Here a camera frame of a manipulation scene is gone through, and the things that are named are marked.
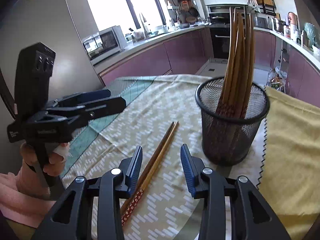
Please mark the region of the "pink sleeve left forearm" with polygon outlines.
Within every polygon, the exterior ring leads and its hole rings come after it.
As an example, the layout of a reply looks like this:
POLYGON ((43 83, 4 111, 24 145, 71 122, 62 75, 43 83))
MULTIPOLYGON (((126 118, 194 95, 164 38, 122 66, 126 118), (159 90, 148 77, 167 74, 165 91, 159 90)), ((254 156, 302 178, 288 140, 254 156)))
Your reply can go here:
POLYGON ((55 201, 34 198, 18 191, 13 173, 1 174, 1 212, 9 220, 37 228, 55 201))

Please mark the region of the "left hand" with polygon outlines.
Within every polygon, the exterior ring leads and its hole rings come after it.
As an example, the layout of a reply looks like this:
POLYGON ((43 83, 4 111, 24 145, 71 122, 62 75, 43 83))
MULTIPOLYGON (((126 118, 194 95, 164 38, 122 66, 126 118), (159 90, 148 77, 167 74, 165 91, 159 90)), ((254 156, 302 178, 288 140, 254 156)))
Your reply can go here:
MULTIPOLYGON (((49 153, 49 164, 43 171, 53 177, 59 176, 65 168, 69 151, 69 143, 61 143, 53 152, 49 153)), ((49 200, 51 192, 45 186, 37 172, 31 168, 38 163, 34 149, 24 142, 20 146, 20 154, 23 158, 21 169, 16 177, 16 186, 19 192, 39 199, 49 200)))

